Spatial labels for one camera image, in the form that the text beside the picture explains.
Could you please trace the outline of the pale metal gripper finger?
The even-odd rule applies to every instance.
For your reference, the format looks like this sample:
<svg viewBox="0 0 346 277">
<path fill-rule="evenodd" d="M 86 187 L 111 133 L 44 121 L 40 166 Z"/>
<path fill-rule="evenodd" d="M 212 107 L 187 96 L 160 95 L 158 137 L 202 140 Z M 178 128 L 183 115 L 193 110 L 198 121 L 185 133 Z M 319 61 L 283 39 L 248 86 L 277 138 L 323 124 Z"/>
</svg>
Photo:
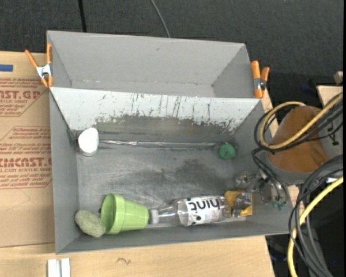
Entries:
<svg viewBox="0 0 346 277">
<path fill-rule="evenodd" d="M 235 199 L 233 211 L 240 212 L 241 210 L 251 205 L 252 205 L 251 193 L 240 193 L 239 195 L 237 195 Z"/>
<path fill-rule="evenodd" d="M 248 188 L 251 182 L 251 173 L 243 171 L 239 173 L 235 178 L 235 186 L 237 188 Z"/>
</svg>

